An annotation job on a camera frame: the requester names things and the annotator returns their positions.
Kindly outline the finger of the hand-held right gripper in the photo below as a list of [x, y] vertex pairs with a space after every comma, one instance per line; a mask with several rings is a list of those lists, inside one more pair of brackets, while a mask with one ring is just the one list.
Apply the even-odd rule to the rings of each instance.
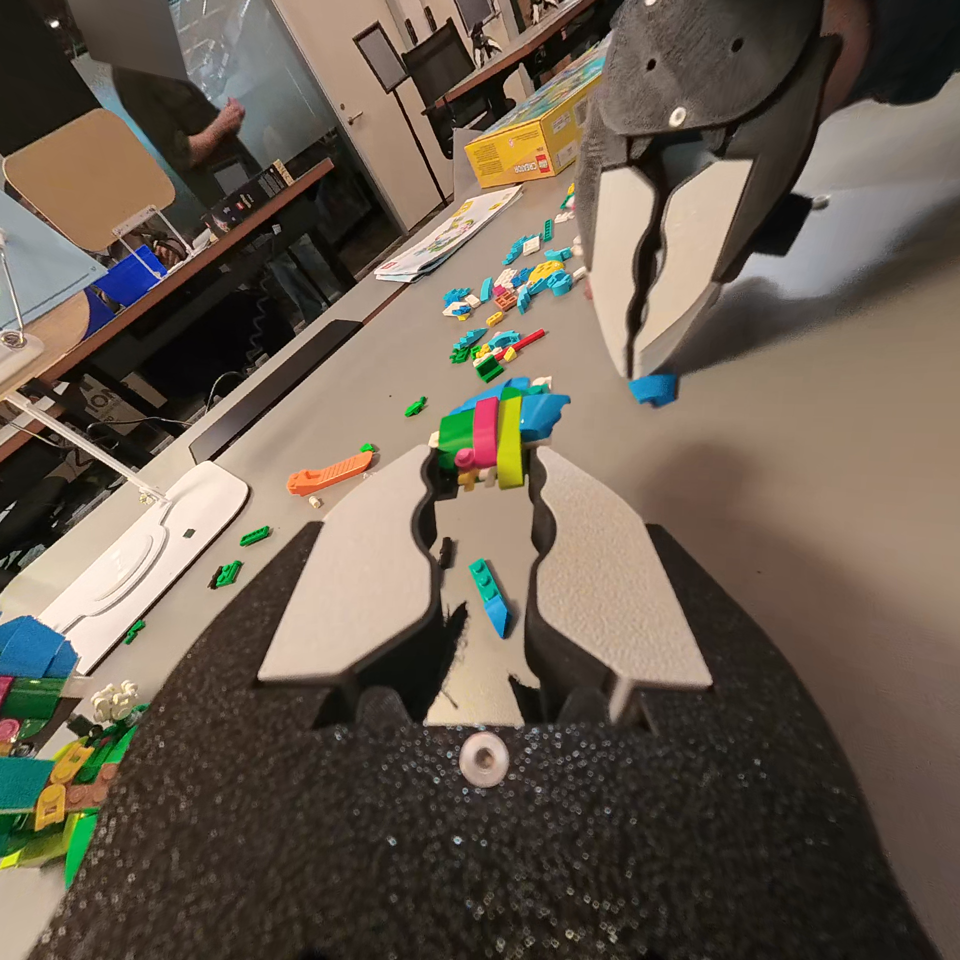
[[663, 205], [658, 189], [634, 166], [605, 171], [596, 208], [596, 317], [617, 372], [632, 379], [658, 277]]
[[652, 375], [719, 295], [714, 272], [748, 182], [752, 159], [716, 160], [674, 189], [662, 217], [664, 253], [635, 337], [635, 367]]

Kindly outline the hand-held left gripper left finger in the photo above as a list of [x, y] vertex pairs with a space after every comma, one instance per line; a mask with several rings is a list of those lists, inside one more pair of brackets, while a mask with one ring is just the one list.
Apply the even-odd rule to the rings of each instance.
[[266, 685], [436, 694], [457, 638], [431, 547], [438, 450], [415, 445], [347, 494], [318, 536], [261, 662]]

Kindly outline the blue lego brick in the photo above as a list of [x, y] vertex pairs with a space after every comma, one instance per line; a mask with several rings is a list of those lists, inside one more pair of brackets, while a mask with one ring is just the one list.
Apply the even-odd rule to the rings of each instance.
[[659, 409], [677, 401], [679, 378], [670, 372], [649, 374], [631, 380], [628, 387], [638, 404]]

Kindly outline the multicoloured lego assembly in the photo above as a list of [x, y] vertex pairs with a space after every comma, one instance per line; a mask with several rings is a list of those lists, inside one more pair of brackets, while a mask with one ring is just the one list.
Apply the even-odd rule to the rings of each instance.
[[554, 390], [551, 375], [512, 377], [474, 394], [446, 414], [429, 439], [439, 478], [463, 491], [523, 487], [527, 451], [550, 445], [570, 402]]

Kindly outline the yellow lego box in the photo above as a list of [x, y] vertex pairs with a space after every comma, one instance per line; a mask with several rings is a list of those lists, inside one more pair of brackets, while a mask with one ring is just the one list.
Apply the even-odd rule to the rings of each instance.
[[464, 147], [481, 188], [553, 177], [576, 162], [611, 39], [594, 44]]

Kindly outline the small heap of lego pieces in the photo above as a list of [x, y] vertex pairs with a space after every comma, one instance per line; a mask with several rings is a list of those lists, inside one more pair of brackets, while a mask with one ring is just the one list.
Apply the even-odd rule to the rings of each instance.
[[484, 338], [483, 329], [476, 328], [460, 337], [450, 351], [448, 360], [453, 366], [469, 364], [483, 383], [490, 384], [504, 373], [504, 365], [510, 364], [527, 347], [546, 336], [543, 328], [521, 335], [515, 330], [506, 330]]

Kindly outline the lego instruction booklet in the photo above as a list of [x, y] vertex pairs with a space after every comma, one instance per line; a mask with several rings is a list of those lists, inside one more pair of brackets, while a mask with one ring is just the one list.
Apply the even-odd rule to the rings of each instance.
[[431, 274], [521, 195], [517, 184], [464, 200], [429, 235], [378, 266], [374, 278], [406, 284]]

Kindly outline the black table panel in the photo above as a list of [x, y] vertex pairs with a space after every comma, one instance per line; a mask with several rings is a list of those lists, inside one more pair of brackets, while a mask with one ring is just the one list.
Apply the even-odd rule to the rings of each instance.
[[213, 419], [189, 443], [193, 462], [218, 458], [363, 327], [361, 321], [333, 318], [317, 332], [298, 335], [213, 409]]

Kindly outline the black mesh office chair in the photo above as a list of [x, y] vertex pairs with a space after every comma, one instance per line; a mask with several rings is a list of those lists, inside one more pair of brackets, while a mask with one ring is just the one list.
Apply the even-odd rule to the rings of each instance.
[[414, 82], [426, 116], [442, 154], [453, 160], [453, 131], [473, 127], [485, 131], [495, 122], [488, 100], [471, 92], [458, 104], [449, 101], [447, 93], [474, 71], [468, 53], [452, 17], [425, 41], [402, 55], [407, 73]]

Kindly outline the black framed sign stand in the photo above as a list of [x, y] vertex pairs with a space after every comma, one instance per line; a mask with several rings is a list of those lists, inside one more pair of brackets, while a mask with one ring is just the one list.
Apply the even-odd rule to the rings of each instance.
[[355, 34], [353, 43], [381, 88], [385, 93], [393, 97], [413, 139], [415, 148], [422, 160], [429, 179], [437, 191], [439, 202], [445, 207], [448, 203], [447, 195], [429, 161], [424, 144], [414, 128], [399, 92], [402, 84], [410, 78], [402, 57], [379, 21], [375, 21], [365, 30]]

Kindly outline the brown wooden desk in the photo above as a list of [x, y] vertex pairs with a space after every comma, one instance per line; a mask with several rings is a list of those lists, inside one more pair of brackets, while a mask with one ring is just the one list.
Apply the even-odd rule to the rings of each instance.
[[163, 418], [164, 406], [150, 403], [123, 379], [139, 373], [144, 361], [179, 339], [184, 340], [188, 357], [198, 354], [195, 325], [242, 286], [253, 285], [276, 255], [306, 237], [332, 274], [334, 289], [340, 294], [352, 289], [356, 283], [353, 273], [319, 228], [319, 184], [333, 171], [331, 160], [324, 159], [304, 172], [91, 337], [31, 374], [17, 390], [30, 399], [50, 398], [80, 417], [83, 409], [55, 394], [54, 386], [89, 376], [139, 417]]

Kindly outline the grey door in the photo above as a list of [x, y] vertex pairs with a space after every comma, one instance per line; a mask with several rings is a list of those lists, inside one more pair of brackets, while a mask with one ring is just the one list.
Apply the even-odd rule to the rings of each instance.
[[[411, 47], [405, 30], [426, 34], [416, 2], [277, 1], [273, 3], [298, 52], [318, 80], [354, 152], [393, 220], [411, 234], [441, 205], [408, 127], [354, 45], [354, 36], [379, 21], [398, 54]], [[398, 90], [441, 187], [452, 194], [452, 162], [423, 114], [425, 103], [411, 78]]]

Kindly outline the black cardboard box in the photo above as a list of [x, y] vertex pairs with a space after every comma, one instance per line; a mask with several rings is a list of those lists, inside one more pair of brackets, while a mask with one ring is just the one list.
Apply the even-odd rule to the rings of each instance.
[[286, 164], [275, 160], [206, 210], [201, 221], [212, 234], [223, 236], [239, 227], [273, 198], [293, 186]]

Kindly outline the light blue panel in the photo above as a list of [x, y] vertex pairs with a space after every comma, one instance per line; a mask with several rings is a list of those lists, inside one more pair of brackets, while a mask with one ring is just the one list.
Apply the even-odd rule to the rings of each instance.
[[1, 330], [29, 325], [107, 269], [34, 213], [1, 194]]

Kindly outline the beige rounded board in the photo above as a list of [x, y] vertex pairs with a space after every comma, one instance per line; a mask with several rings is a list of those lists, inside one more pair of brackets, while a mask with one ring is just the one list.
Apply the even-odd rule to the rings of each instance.
[[115, 113], [83, 114], [3, 161], [6, 179], [77, 247], [99, 253], [144, 210], [176, 199], [170, 177]]

